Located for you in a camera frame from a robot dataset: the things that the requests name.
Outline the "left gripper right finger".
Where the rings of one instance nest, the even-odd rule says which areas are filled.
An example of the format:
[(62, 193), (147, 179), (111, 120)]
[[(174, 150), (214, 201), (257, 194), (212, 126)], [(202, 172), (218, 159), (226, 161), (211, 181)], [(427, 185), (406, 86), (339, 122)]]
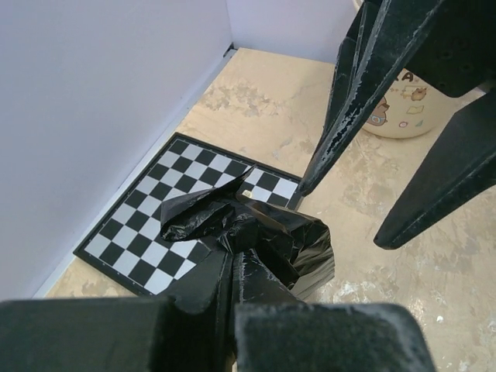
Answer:
[(308, 304), (254, 250), (235, 260), (239, 371), (434, 371), (422, 330), (391, 303)]

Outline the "beige round trash bin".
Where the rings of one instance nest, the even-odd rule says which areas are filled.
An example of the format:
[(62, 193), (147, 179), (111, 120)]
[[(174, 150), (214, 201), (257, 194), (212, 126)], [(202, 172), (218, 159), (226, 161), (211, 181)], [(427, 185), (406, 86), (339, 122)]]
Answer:
[(359, 129), (393, 139), (421, 136), (446, 100), (406, 69), (438, 1), (362, 1), (347, 109)]

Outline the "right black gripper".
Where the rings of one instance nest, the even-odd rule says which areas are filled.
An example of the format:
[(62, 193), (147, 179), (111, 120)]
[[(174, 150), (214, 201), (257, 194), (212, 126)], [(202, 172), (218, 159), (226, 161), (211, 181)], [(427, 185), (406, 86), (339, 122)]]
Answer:
[(363, 1), (339, 46), (322, 135), (298, 190), (310, 195), (361, 129), (421, 136), (445, 126), (452, 98), (494, 82), (494, 1)]

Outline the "black trash bag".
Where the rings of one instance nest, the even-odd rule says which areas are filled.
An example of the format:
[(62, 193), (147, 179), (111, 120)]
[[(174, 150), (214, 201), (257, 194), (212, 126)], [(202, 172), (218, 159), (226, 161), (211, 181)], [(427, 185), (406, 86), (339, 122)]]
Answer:
[(255, 169), (217, 188), (163, 201), (160, 237), (199, 239), (233, 256), (254, 250), (293, 295), (306, 299), (335, 275), (330, 229), (316, 217), (242, 196)]

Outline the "white chess piece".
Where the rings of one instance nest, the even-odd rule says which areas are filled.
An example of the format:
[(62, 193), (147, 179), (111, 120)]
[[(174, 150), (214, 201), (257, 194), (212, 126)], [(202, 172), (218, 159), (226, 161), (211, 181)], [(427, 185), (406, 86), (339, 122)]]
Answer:
[(252, 191), (249, 191), (249, 190), (244, 190), (241, 193), (241, 195), (244, 196), (244, 197), (246, 197), (246, 198), (250, 198), (250, 199), (253, 198), (253, 192)]

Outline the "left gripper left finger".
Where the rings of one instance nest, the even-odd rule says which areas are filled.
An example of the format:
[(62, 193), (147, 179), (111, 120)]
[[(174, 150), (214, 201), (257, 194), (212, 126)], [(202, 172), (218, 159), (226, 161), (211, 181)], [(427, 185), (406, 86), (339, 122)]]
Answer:
[(3, 371), (225, 371), (233, 259), (210, 253), (157, 296), (1, 304)]

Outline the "black white chessboard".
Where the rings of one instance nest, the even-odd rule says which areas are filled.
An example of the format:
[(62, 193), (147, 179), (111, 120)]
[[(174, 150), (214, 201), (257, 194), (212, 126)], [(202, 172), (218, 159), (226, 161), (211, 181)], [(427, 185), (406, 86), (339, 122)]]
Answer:
[(254, 259), (291, 288), (309, 217), (299, 179), (175, 134), (76, 254), (138, 295), (158, 295), (209, 259)]

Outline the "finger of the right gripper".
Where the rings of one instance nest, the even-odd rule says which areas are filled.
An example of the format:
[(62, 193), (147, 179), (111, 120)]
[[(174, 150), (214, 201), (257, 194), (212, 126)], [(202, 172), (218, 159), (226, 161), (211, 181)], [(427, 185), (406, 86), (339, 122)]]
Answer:
[(495, 185), (495, 92), (447, 123), (383, 221), (374, 243), (395, 250)]

